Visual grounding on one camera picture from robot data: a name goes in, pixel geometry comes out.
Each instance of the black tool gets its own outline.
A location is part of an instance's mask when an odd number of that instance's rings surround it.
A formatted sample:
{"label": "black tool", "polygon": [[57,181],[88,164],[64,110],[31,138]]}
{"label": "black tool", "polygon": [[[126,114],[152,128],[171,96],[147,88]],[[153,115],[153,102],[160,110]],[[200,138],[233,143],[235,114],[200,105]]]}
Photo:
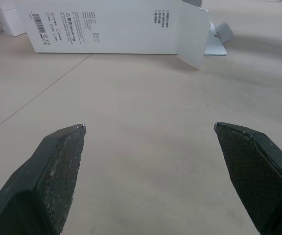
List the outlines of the black tool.
{"label": "black tool", "polygon": [[282,151],[263,133],[217,122],[230,179],[262,235],[282,235]]}
{"label": "black tool", "polygon": [[46,136],[0,191],[0,235],[59,235],[77,181],[84,124]]}

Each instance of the small gray object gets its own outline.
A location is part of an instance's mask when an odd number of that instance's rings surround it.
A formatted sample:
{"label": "small gray object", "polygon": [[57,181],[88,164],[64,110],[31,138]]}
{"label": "small gray object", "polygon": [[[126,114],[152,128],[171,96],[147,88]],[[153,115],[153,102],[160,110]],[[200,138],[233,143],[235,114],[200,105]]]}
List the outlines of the small gray object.
{"label": "small gray object", "polygon": [[228,42],[234,35],[227,23],[222,23],[215,28],[217,37],[222,44]]}

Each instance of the product packaging box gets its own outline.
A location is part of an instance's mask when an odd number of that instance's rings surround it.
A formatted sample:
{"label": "product packaging box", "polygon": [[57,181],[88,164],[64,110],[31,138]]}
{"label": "product packaging box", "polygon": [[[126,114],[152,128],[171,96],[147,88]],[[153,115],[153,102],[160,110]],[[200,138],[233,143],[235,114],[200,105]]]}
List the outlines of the product packaging box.
{"label": "product packaging box", "polygon": [[181,0],[27,1],[17,5],[36,52],[178,54],[203,64],[208,11]]}

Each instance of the tile grout line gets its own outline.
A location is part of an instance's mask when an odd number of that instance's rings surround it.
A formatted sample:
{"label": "tile grout line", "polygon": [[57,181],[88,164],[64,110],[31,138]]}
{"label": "tile grout line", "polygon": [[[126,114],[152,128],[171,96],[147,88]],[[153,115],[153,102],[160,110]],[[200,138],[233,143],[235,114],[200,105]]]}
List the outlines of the tile grout line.
{"label": "tile grout line", "polygon": [[23,109],[25,106],[27,106],[29,103],[31,103],[35,98],[37,98],[39,95],[41,95],[43,92],[45,92],[48,88],[50,88],[51,86],[53,86],[56,82],[58,82],[61,78],[63,78],[65,75],[67,75],[70,71],[72,71],[74,68],[76,68],[78,65],[80,65],[83,61],[85,61],[86,59],[88,59],[92,54],[88,55],[86,58],[84,58],[81,62],[79,62],[77,65],[75,65],[72,69],[70,69],[67,73],[65,73],[63,76],[61,76],[60,78],[58,78],[55,82],[53,82],[51,85],[49,85],[48,87],[46,87],[43,91],[41,91],[39,94],[37,94],[32,100],[30,100],[28,103],[26,103],[24,106],[22,106],[19,110],[17,110],[16,112],[14,112],[11,116],[9,116],[7,119],[5,119],[3,122],[0,123],[0,126],[6,122],[7,120],[9,120],[13,115],[15,115],[16,113],[18,113],[21,109]]}

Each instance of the barcode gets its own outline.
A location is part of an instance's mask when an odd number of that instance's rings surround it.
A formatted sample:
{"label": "barcode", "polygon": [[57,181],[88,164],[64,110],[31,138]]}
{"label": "barcode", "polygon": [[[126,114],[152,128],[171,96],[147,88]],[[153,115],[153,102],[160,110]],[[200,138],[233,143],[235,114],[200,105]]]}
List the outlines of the barcode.
{"label": "barcode", "polygon": [[39,33],[45,33],[45,29],[41,21],[40,14],[32,14],[32,18],[34,20],[35,25],[37,26]]}

